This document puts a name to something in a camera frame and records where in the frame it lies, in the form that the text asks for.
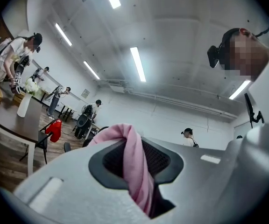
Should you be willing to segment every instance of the pipe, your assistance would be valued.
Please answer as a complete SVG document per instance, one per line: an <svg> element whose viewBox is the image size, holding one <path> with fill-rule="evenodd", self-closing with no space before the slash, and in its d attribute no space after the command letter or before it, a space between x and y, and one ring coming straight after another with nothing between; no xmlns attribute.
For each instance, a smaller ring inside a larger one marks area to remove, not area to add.
<svg viewBox="0 0 269 224"><path fill-rule="evenodd" d="M125 82L128 82L127 80L121 80L121 79L110 79L111 81L125 81ZM179 87L179 88L184 88L184 89L188 89L188 90L193 90L193 91L199 91L199 92L203 92L203 93L208 93L208 94L211 94L211 95L214 95L215 97L218 95L220 98L225 98L227 101L229 101L229 97L226 97L226 96L222 96L222 95L219 95L217 93L213 93L213 92L210 92L210 91L205 91L205 90L200 90L200 89L196 89L196 88L191 88L191 87L187 87L187 86L182 86L182 85L176 85L176 84L160 84L160 83L149 83L150 85L161 85L161 86L174 86L174 87Z"/></svg>
<svg viewBox="0 0 269 224"><path fill-rule="evenodd" d="M237 118L236 115L227 113L227 112L223 112L217 109L212 109L203 105L197 105L197 104L193 104L193 103L189 103L189 102L183 102L183 101L179 101L176 99L171 99L171 98L167 98L164 96L155 96L152 94L146 94L146 93L137 93L137 92L132 92L128 89L125 89L129 94L132 95L137 95L137 96L141 96L141 97L145 97L145 98L153 98L155 100L161 101L161 102L165 102L168 104L172 104L172 105L177 105L177 106L181 106L181 107L185 107L185 108L189 108L189 109L195 109L198 111L202 111L202 112L206 112L206 113L210 113L210 114L214 114L217 116L221 116L224 118L228 118L228 119L235 119Z"/></svg>

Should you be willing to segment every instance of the black cap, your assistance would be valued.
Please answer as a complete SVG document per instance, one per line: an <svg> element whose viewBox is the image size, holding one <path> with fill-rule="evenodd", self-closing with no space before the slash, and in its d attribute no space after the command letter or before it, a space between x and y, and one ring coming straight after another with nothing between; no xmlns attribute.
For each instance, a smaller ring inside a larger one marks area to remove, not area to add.
<svg viewBox="0 0 269 224"><path fill-rule="evenodd" d="M34 44L39 46L42 43L42 35L40 33L37 33L32 36L34 38Z"/></svg>
<svg viewBox="0 0 269 224"><path fill-rule="evenodd" d="M192 129L190 129L190 128L186 128L186 129L184 130L184 132L192 132Z"/></svg>

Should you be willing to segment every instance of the table leg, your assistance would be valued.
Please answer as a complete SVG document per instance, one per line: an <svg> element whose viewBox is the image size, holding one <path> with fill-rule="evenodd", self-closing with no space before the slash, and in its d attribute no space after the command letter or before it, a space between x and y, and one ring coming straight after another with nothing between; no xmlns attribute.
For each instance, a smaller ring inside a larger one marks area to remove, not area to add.
<svg viewBox="0 0 269 224"><path fill-rule="evenodd" d="M63 109L61 110L61 112L60 112L60 114L59 114L59 117L61 117L61 114L62 114L63 110L65 109L65 107L66 107L66 106L63 106Z"/></svg>
<svg viewBox="0 0 269 224"><path fill-rule="evenodd" d="M40 100L40 103L42 103L42 101L43 101L43 99L44 99L44 96L45 96L45 92L44 92L44 94L43 94L43 96L42 96L42 98L41 98L41 100Z"/></svg>
<svg viewBox="0 0 269 224"><path fill-rule="evenodd" d="M33 174L35 143L28 145L28 176Z"/></svg>
<svg viewBox="0 0 269 224"><path fill-rule="evenodd" d="M87 133L87 135L85 137L85 140L87 140L87 138L89 137L89 133L91 132L91 129L92 129L92 125L90 125L89 131L88 131L88 133Z"/></svg>
<svg viewBox="0 0 269 224"><path fill-rule="evenodd" d="M66 112L65 112L65 115L63 115L63 119L65 118L67 112L68 112L69 108L67 108Z"/></svg>
<svg viewBox="0 0 269 224"><path fill-rule="evenodd" d="M71 114L71 111L72 110L69 111L69 114L67 115L65 122L67 122L67 119L68 119L69 115Z"/></svg>

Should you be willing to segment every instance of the black mesh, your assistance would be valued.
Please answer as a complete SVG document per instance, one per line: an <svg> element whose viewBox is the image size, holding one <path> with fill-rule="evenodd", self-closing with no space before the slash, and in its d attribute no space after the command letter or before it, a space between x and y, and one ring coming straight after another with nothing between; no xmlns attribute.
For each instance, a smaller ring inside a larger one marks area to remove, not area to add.
<svg viewBox="0 0 269 224"><path fill-rule="evenodd" d="M142 141L142 144L147 160L148 171L151 176L154 177L168 167L170 164L170 157L144 141Z"/></svg>
<svg viewBox="0 0 269 224"><path fill-rule="evenodd" d="M152 177L163 171L170 164L170 157L152 145L142 141L147 160L148 171ZM103 165L111 173L123 177L123 153L125 143L119 145L103 158Z"/></svg>
<svg viewBox="0 0 269 224"><path fill-rule="evenodd" d="M123 153L125 144L121 144L103 157L103 165L111 173L123 178Z"/></svg>

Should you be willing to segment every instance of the red object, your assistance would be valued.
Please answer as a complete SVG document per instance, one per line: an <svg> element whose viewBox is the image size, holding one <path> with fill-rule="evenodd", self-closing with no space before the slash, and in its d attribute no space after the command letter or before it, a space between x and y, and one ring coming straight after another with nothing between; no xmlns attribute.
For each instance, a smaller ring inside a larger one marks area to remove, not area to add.
<svg viewBox="0 0 269 224"><path fill-rule="evenodd" d="M49 134L52 132L52 135L50 137L50 141L57 142L59 138L61 137L61 126L62 121L57 119L54 123L52 123L46 130L45 133Z"/></svg>

